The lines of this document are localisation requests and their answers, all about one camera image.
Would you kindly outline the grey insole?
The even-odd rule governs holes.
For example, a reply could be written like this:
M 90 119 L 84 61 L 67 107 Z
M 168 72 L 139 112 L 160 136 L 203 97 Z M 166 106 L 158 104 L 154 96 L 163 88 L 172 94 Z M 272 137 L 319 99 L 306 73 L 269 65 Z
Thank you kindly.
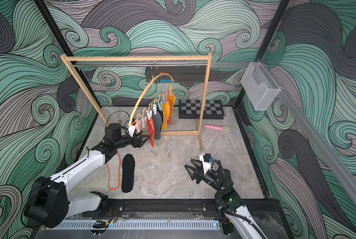
M 160 140 L 161 139 L 161 129 L 162 129 L 162 117 L 159 112 L 154 113 L 152 111 L 152 119 L 154 123 L 154 128 L 155 128 L 155 140 Z

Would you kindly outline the curved wooden clip hanger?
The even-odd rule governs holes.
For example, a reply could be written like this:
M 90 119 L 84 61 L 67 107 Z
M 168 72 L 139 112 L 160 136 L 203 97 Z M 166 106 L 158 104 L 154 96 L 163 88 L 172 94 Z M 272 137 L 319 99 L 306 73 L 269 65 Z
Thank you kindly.
M 148 85 L 145 87 L 145 89 L 144 89 L 143 92 L 141 93 L 140 97 L 138 98 L 138 100 L 137 100 L 137 102 L 136 102 L 136 104 L 135 104 L 135 106 L 134 106 L 134 108 L 133 108 L 133 111 L 132 111 L 132 113 L 131 113 L 131 115 L 130 115 L 128 126 L 131 126 L 131 125 L 133 124 L 133 117 L 134 117 L 135 112 L 136 112 L 136 110 L 137 110 L 137 108 L 138 108 L 138 106 L 139 106 L 141 100 L 143 99 L 145 93 L 148 91 L 148 89 L 150 88 L 150 86 L 151 86 L 157 79 L 159 79 L 161 76 L 168 76 L 168 77 L 170 78 L 170 81 L 171 81 L 172 83 L 174 82 L 173 77 L 172 77 L 170 74 L 168 74 L 168 73 L 161 73 L 161 74 L 159 74 L 159 75 L 157 75 L 157 76 L 153 76 L 153 77 L 152 77 L 152 80 L 148 83 Z

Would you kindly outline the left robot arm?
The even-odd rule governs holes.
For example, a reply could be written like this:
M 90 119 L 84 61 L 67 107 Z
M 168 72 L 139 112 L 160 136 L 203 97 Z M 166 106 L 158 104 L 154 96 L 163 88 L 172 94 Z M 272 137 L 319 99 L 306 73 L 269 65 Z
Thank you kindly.
M 119 123 L 109 124 L 103 139 L 89 149 L 87 155 L 66 169 L 50 177 L 41 176 L 33 182 L 23 217 L 40 226 L 54 228 L 64 219 L 85 212 L 99 211 L 105 215 L 109 212 L 107 195 L 92 191 L 89 196 L 72 199 L 70 191 L 95 169 L 108 163 L 119 148 L 128 145 L 140 148 L 149 139 L 150 136 L 142 131 L 135 132 L 133 126 L 127 128 Z

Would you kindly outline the black insole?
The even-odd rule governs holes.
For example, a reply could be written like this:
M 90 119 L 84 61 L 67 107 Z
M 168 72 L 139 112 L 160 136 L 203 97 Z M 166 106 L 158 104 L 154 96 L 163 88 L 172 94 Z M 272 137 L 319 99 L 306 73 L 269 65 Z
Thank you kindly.
M 135 178 L 135 159 L 132 154 L 126 154 L 122 162 L 122 191 L 129 193 L 133 190 Z

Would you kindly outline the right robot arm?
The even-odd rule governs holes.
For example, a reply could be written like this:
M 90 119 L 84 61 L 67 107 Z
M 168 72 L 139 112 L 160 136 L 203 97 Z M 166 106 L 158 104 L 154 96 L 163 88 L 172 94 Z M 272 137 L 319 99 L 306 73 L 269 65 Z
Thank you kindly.
M 216 159 L 209 161 L 191 159 L 193 164 L 185 165 L 191 180 L 197 184 L 205 182 L 216 190 L 214 199 L 218 211 L 223 213 L 232 223 L 243 239 L 265 239 L 267 236 L 253 219 L 250 211 L 233 188 L 231 172 Z

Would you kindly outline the red patterned insole front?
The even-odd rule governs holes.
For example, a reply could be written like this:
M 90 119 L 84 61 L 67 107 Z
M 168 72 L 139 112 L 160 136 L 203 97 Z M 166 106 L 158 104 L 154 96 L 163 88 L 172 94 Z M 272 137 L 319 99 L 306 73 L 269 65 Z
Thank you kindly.
M 119 154 L 116 154 L 116 158 L 118 159 L 117 163 L 117 169 L 112 169 L 110 167 L 109 163 L 106 163 L 108 172 L 109 172 L 109 177 L 108 177 L 108 188 L 112 191 L 117 190 L 118 188 L 121 187 L 121 169 L 122 169 L 122 160 Z M 117 177 L 117 186 L 112 186 L 112 177 L 116 176 Z

